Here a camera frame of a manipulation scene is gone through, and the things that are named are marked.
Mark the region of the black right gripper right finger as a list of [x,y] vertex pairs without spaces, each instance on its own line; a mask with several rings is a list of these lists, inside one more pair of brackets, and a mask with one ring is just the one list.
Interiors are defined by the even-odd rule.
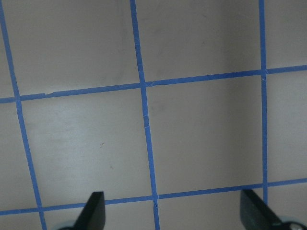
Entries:
[[282,221],[251,189],[240,192],[240,220],[246,230],[279,230]]

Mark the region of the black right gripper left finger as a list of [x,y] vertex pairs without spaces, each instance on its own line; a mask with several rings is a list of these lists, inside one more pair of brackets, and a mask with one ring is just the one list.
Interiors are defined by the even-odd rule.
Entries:
[[104,192],[93,192],[75,221],[73,230],[103,230],[106,223]]

